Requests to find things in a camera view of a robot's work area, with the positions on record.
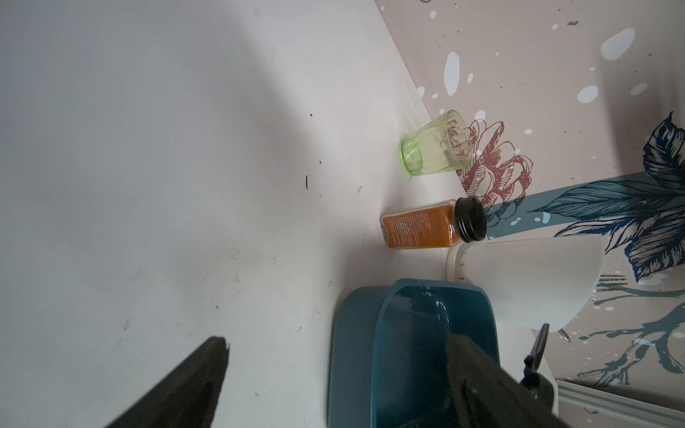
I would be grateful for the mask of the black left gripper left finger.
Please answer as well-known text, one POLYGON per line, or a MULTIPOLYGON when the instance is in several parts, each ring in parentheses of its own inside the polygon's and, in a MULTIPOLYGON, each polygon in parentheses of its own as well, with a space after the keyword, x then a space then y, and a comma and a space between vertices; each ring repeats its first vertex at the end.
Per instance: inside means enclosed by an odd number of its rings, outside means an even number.
POLYGON ((228 363, 227 341, 208 338, 109 426, 210 427, 228 363))

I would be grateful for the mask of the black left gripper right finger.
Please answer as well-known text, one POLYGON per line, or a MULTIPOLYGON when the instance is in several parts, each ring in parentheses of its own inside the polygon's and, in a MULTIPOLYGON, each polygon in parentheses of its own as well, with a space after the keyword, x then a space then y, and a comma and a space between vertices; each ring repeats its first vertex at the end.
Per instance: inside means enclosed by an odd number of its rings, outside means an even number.
POLYGON ((449 341, 447 373, 458 427, 565 427, 552 413, 554 389, 538 373, 545 345, 538 338, 515 381, 465 335, 449 341))

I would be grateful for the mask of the teal storage box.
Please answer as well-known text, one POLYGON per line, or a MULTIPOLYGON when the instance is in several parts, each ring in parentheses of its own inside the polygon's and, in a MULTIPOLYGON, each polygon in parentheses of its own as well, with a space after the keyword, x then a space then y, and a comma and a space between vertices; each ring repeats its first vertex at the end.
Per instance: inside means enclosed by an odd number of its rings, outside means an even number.
POLYGON ((499 358, 492 306, 481 288, 403 279, 353 291, 335 315, 328 426, 458 426, 447 375, 453 335, 499 358))

